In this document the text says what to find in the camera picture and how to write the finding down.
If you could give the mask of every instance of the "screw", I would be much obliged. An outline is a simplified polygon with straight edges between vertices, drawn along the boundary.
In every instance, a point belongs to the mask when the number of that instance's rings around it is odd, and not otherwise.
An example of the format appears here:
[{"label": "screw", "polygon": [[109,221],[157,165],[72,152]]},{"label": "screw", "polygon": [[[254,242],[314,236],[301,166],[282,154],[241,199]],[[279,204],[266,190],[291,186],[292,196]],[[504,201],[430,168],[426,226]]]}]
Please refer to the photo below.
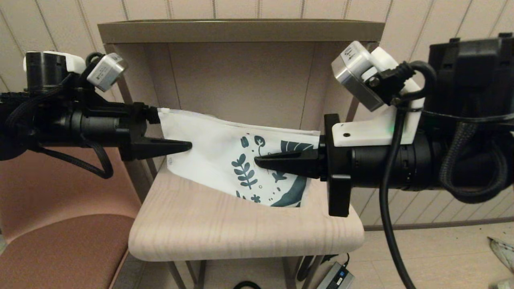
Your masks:
[{"label": "screw", "polygon": [[370,86],[371,86],[371,87],[377,87],[377,86],[380,84],[380,79],[378,79],[378,78],[376,78],[376,77],[372,76],[372,77],[370,78],[369,83],[370,83]]},{"label": "screw", "polygon": [[391,100],[392,105],[399,105],[401,103],[401,99],[395,97]]}]

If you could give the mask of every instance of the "black cable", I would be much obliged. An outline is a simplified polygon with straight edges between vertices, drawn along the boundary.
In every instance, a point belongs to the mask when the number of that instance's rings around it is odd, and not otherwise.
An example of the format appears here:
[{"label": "black cable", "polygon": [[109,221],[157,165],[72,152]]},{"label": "black cable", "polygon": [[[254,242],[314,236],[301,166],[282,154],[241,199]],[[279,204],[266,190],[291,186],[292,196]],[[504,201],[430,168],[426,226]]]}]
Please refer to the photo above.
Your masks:
[{"label": "black cable", "polygon": [[465,191],[453,185],[453,170],[457,163],[457,159],[460,156],[463,147],[475,135],[477,129],[478,124],[476,123],[459,122],[457,124],[452,143],[448,149],[448,153],[443,159],[443,163],[441,164],[441,169],[439,171],[439,182],[441,185],[457,200],[468,204],[482,203],[492,199],[500,193],[508,178],[507,160],[505,159],[505,155],[500,147],[493,140],[491,142],[491,152],[496,174],[489,185],[477,191]]},{"label": "black cable", "polygon": [[350,263],[350,254],[349,253],[346,253],[346,256],[348,257],[348,259],[346,260],[346,262],[343,264],[343,267],[346,268],[346,266],[348,266],[348,263]]},{"label": "black cable", "polygon": [[95,153],[98,157],[98,160],[100,161],[100,164],[102,165],[103,171],[81,159],[67,155],[65,153],[49,150],[49,149],[42,148],[42,147],[30,148],[30,150],[38,152],[38,153],[44,153],[48,156],[69,162],[72,165],[75,165],[79,168],[88,170],[91,173],[93,173],[101,178],[104,178],[104,179],[108,179],[108,178],[112,177],[114,174],[113,166],[112,166],[111,161],[109,160],[109,156],[105,152],[104,148],[101,145],[99,145],[98,143],[86,139],[84,136],[82,136],[82,140],[86,146],[92,148],[95,151]]},{"label": "black cable", "polygon": [[307,275],[309,275],[310,264],[312,263],[313,258],[314,256],[305,256],[305,258],[303,258],[302,264],[300,265],[296,275],[296,280],[298,280],[298,282],[302,282],[307,278]]},{"label": "black cable", "polygon": [[418,107],[418,108],[413,109],[413,108],[406,107],[406,106],[397,106],[396,109],[400,110],[400,111],[408,112],[408,113],[418,113],[418,112],[423,111],[423,107]]},{"label": "black cable", "polygon": [[55,96],[58,95],[59,92],[62,91],[64,85],[71,78],[72,74],[68,74],[56,87],[50,89],[44,94],[33,97],[22,104],[20,104],[5,120],[5,126],[11,131],[15,130],[15,126],[17,122],[25,116],[28,112],[30,112],[34,107],[44,102],[50,101],[54,99]]},{"label": "black cable", "polygon": [[451,118],[456,121],[462,122],[472,122],[472,123],[491,123],[491,122],[501,122],[505,120],[514,119],[514,113],[504,114],[504,115],[496,115],[496,116],[486,116],[486,117],[460,117],[449,114],[440,114],[435,112],[422,112],[424,115],[440,117],[440,118]]},{"label": "black cable", "polygon": [[321,259],[321,263],[320,264],[323,264],[325,262],[328,262],[330,261],[330,259],[332,259],[333,257],[337,256],[338,254],[333,254],[333,255],[325,255],[323,256],[323,259]]},{"label": "black cable", "polygon": [[432,66],[424,61],[413,61],[408,64],[411,69],[420,72],[425,79],[425,84],[422,89],[405,93],[400,97],[402,102],[412,101],[416,99],[421,99],[424,97],[429,97],[435,91],[435,84],[437,81],[437,73],[435,72]]},{"label": "black cable", "polygon": [[100,52],[92,52],[90,53],[87,57],[86,57],[86,65],[89,65],[91,63],[91,60],[93,60],[93,58],[95,57],[104,57],[104,54],[100,53]]},{"label": "black cable", "polygon": [[234,287],[234,289],[241,289],[243,287],[250,287],[250,288],[253,288],[253,289],[261,289],[259,287],[259,285],[253,283],[252,281],[243,281],[243,282],[240,282],[238,285],[236,285]]},{"label": "black cable", "polygon": [[380,182],[380,190],[379,190],[379,202],[380,202],[380,215],[382,217],[382,224],[384,228],[385,238],[387,240],[387,244],[389,246],[389,251],[391,252],[391,257],[393,258],[394,265],[396,266],[396,270],[400,275],[400,278],[407,289],[415,289],[414,283],[403,264],[403,260],[401,259],[400,250],[398,249],[398,245],[396,244],[396,239],[394,237],[393,225],[391,223],[391,217],[389,216],[389,178],[391,176],[391,171],[394,163],[396,162],[396,156],[398,155],[398,151],[400,150],[401,136],[403,134],[403,124],[405,123],[405,116],[407,113],[403,110],[396,111],[396,119],[394,122],[394,132],[393,139],[391,141],[391,146],[388,150],[388,156],[385,163],[385,171]]}]

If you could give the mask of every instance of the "pink chair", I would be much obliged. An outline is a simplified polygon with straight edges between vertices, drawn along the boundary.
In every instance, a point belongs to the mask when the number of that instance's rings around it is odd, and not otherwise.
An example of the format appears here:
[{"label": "pink chair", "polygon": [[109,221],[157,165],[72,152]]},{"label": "pink chair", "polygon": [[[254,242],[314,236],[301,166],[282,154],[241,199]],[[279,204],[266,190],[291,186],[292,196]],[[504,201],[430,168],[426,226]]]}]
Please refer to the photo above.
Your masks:
[{"label": "pink chair", "polygon": [[[33,152],[0,161],[0,288],[113,286],[141,202],[117,149],[106,150],[110,179]],[[90,149],[59,151],[100,166]]]}]

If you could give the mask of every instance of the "light wood seat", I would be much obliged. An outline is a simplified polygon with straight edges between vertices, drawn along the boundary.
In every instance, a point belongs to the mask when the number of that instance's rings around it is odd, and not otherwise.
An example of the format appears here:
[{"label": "light wood seat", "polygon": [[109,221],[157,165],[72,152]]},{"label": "light wood seat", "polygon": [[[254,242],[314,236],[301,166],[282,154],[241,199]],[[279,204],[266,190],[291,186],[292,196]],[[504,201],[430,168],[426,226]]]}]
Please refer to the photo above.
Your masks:
[{"label": "light wood seat", "polygon": [[301,208],[266,207],[172,174],[163,166],[136,217],[128,247],[146,261],[328,255],[364,242],[350,206],[328,215],[326,183],[313,180]]}]

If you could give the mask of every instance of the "dark green leaf print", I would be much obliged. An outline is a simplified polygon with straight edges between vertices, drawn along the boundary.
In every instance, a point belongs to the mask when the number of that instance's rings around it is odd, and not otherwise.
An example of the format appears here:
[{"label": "dark green leaf print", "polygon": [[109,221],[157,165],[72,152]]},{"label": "dark green leaf print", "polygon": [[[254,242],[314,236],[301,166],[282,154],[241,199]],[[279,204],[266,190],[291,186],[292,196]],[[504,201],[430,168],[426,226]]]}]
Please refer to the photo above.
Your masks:
[{"label": "dark green leaf print", "polygon": [[304,176],[297,176],[291,188],[285,193],[280,200],[273,203],[272,207],[286,207],[302,200],[303,191],[307,185],[307,178]]},{"label": "dark green leaf print", "polygon": [[250,163],[246,161],[245,154],[241,154],[236,161],[232,162],[233,167],[240,167],[240,169],[234,169],[234,173],[238,175],[237,179],[241,180],[240,183],[243,187],[248,187],[250,190],[252,189],[252,185],[257,183],[257,179],[250,181],[250,179],[255,175],[253,170],[250,170]]},{"label": "dark green leaf print", "polygon": [[284,180],[284,179],[287,179],[286,176],[284,176],[285,173],[283,172],[275,172],[275,173],[272,173],[271,175],[275,178],[275,184],[280,181],[280,180]]},{"label": "dark green leaf print", "polygon": [[260,203],[261,202],[261,197],[258,196],[258,195],[253,195],[253,197],[251,198],[252,201],[256,202],[256,203]]},{"label": "dark green leaf print", "polygon": [[250,145],[250,143],[248,143],[248,139],[246,138],[246,136],[242,137],[241,138],[241,146],[243,148],[247,148],[249,145]]},{"label": "dark green leaf print", "polygon": [[262,136],[256,135],[255,138],[255,144],[259,146],[259,156],[261,155],[261,148],[266,145],[266,141]]}]

